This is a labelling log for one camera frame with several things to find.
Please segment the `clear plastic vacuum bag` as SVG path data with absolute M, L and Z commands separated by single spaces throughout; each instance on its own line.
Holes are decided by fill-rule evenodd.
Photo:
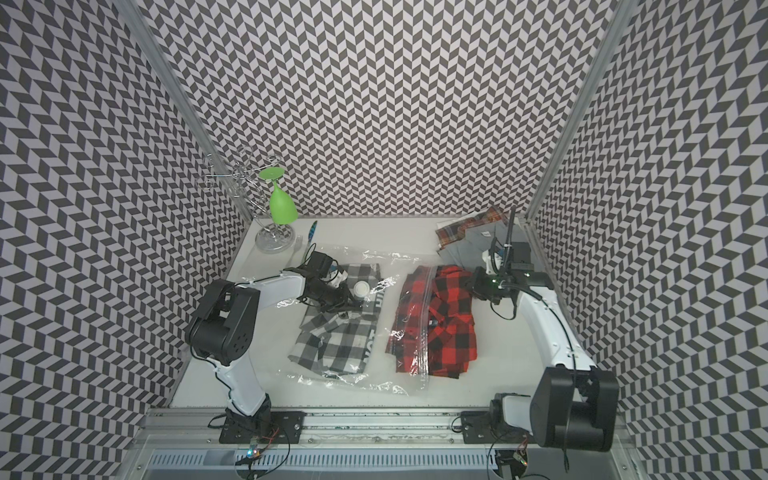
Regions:
M 435 255 L 320 244 L 322 285 L 347 300 L 290 297 L 257 327 L 257 370 L 276 386 L 419 396 L 428 387 L 426 287 Z

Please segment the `grey shirt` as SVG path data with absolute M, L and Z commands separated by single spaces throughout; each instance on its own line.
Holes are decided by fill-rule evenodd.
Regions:
M 508 225 L 503 221 L 470 228 L 466 232 L 464 239 L 447 245 L 438 251 L 438 255 L 444 264 L 456 265 L 467 271 L 474 271 L 478 267 L 484 267 L 485 264 L 481 258 L 484 251 L 492 249 L 494 240 L 498 242 L 496 246 L 495 260 L 500 266 L 503 247 L 501 243 L 507 237 Z

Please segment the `red black buffalo plaid shirt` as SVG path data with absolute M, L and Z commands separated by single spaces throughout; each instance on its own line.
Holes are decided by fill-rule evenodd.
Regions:
M 397 373 L 458 379 L 478 358 L 470 277 L 455 265 L 406 276 L 385 348 Z

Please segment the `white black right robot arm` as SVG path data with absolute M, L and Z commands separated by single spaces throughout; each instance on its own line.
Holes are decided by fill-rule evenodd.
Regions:
M 544 370 L 531 395 L 499 394 L 498 422 L 524 430 L 544 448 L 607 452 L 613 444 L 620 388 L 615 373 L 589 357 L 568 324 L 549 277 L 476 268 L 469 289 L 492 307 L 508 298 L 526 321 Z

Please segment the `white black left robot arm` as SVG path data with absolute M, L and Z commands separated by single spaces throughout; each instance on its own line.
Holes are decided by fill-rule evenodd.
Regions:
M 212 282 L 185 330 L 191 353 L 213 365 L 215 377 L 228 389 L 228 408 L 242 417 L 255 417 L 267 401 L 248 355 L 257 317 L 292 299 L 308 299 L 322 311 L 362 308 L 345 283 L 334 287 L 315 274 L 291 268 L 255 282 Z

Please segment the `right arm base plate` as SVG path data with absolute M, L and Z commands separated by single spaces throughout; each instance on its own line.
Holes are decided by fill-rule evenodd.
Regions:
M 459 429 L 464 444 L 480 445 L 497 442 L 520 444 L 534 441 L 531 432 L 507 425 L 503 420 L 493 420 L 488 411 L 462 411 L 455 428 Z

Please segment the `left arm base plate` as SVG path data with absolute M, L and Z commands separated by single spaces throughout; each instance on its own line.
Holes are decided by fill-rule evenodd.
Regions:
M 260 443 L 297 444 L 300 440 L 306 414 L 302 411 L 277 411 L 245 417 L 234 411 L 225 411 L 220 429 L 220 444 Z

